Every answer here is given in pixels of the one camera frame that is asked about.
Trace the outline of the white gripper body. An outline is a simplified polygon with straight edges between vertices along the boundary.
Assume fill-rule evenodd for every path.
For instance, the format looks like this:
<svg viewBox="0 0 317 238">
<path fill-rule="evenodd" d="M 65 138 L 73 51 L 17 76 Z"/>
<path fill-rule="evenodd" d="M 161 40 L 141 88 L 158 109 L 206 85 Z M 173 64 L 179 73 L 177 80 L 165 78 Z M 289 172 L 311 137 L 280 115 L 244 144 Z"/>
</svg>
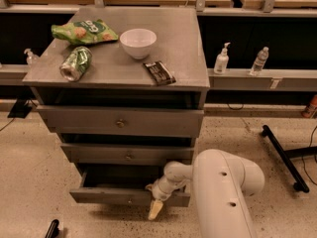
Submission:
<svg viewBox="0 0 317 238">
<path fill-rule="evenodd" d="M 157 179 L 152 185 L 154 199 L 160 201 L 168 200 L 174 191 L 173 183 L 166 177 Z"/>
</svg>

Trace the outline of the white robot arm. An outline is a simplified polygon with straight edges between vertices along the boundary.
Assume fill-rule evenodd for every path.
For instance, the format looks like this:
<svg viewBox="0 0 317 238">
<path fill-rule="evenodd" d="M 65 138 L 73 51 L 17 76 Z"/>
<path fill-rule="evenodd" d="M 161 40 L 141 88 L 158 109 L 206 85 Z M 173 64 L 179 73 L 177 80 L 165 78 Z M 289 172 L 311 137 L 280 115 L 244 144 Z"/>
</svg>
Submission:
<svg viewBox="0 0 317 238">
<path fill-rule="evenodd" d="M 221 150 L 205 150 L 191 165 L 169 162 L 163 176 L 148 186 L 153 199 L 149 219 L 159 215 L 172 193 L 193 188 L 202 238 L 258 238 L 245 202 L 264 188 L 264 173 L 254 162 Z"/>
</svg>

